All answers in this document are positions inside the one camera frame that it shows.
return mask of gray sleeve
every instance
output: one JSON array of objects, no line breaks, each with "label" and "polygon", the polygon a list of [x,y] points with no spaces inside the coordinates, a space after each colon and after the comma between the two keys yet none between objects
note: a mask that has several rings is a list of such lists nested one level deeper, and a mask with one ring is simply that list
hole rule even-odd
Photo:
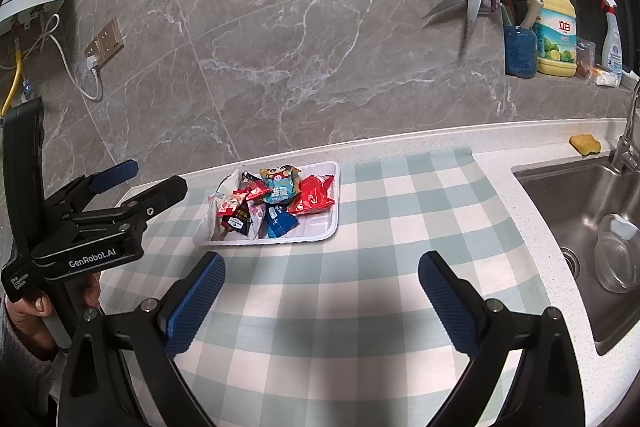
[{"label": "gray sleeve", "polygon": [[54,378],[53,363],[38,359],[24,347],[9,322],[4,298],[0,300],[0,372],[25,409],[44,416]]}]

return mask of dish soap bottle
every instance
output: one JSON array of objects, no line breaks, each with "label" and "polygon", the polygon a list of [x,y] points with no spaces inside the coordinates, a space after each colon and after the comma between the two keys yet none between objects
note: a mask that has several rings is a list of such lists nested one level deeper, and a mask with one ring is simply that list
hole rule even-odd
[{"label": "dish soap bottle", "polygon": [[614,0],[600,0],[600,8],[604,8],[607,12],[607,36],[604,37],[602,45],[602,64],[613,71],[620,80],[622,76],[622,45],[620,45],[616,6]]},{"label": "dish soap bottle", "polygon": [[538,37],[538,71],[554,76],[574,76],[575,8],[569,0],[545,0],[533,25]]}]

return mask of marble wall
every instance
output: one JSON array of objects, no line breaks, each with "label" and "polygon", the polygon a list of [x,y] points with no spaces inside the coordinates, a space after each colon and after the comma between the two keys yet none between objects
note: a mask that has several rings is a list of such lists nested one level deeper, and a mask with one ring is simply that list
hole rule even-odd
[{"label": "marble wall", "polygon": [[51,42],[27,61],[47,106],[47,191],[126,158],[147,182],[398,132],[624,116],[622,90],[505,76],[499,16],[478,21],[461,57],[463,12],[423,19],[439,1],[66,0],[60,37],[84,89],[95,86],[82,51],[114,16],[125,47],[97,104]]}]

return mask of screw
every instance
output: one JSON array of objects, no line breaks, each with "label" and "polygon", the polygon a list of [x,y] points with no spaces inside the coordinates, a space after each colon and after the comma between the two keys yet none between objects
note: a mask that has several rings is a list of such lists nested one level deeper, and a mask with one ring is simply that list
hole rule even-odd
[{"label": "screw", "polygon": [[494,313],[501,312],[504,309],[504,304],[498,301],[498,299],[487,299],[484,303],[486,307]]},{"label": "screw", "polygon": [[95,308],[89,308],[87,311],[84,312],[84,314],[82,315],[82,317],[84,317],[84,320],[86,321],[92,321],[94,320],[95,317],[98,316],[98,310]]},{"label": "screw", "polygon": [[550,306],[546,309],[546,314],[549,315],[553,320],[557,321],[562,318],[562,314],[558,308],[554,308]]},{"label": "screw", "polygon": [[140,302],[140,309],[145,312],[152,312],[158,307],[158,299],[145,299]]}]

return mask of hand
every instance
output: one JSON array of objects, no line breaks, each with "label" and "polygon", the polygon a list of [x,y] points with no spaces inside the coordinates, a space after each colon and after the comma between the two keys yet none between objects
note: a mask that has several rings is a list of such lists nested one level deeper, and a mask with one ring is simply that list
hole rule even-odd
[{"label": "hand", "polygon": [[[100,307],[100,274],[87,274],[86,284],[82,294],[84,303],[92,308]],[[56,342],[42,320],[43,317],[49,317],[53,310],[46,293],[37,290],[16,303],[5,299],[4,304],[15,334],[24,346],[39,359],[51,360],[56,354]]]}]

